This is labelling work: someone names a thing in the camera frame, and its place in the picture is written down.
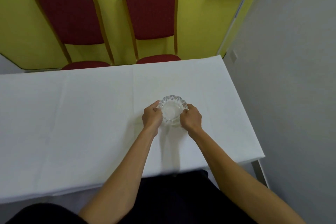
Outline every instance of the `right hand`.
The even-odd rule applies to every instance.
[[[182,128],[190,133],[202,129],[202,115],[192,104],[187,104],[189,110],[183,110],[180,115],[180,122]]]

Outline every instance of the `chair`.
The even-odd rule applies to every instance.
[[[72,62],[65,44],[105,44],[111,64],[114,59],[97,0],[35,0],[68,61],[62,70],[110,66],[102,61]]]
[[[178,0],[123,0],[137,64],[181,60],[177,56]],[[155,55],[139,60],[137,39],[158,39],[174,36],[173,54]]]

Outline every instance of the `table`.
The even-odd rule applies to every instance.
[[[236,162],[264,157],[220,56],[0,75],[0,202],[98,187],[142,129],[143,109],[181,96]],[[143,177],[207,166],[182,128],[160,127]]]

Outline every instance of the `crystal ashtray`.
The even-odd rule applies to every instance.
[[[174,95],[164,97],[157,108],[162,111],[163,123],[171,126],[179,126],[180,114],[184,109],[188,110],[187,102]]]

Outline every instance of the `red cushioned backrest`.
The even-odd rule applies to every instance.
[[[126,0],[136,39],[174,35],[175,0]]]
[[[38,0],[64,44],[103,44],[93,0]]]

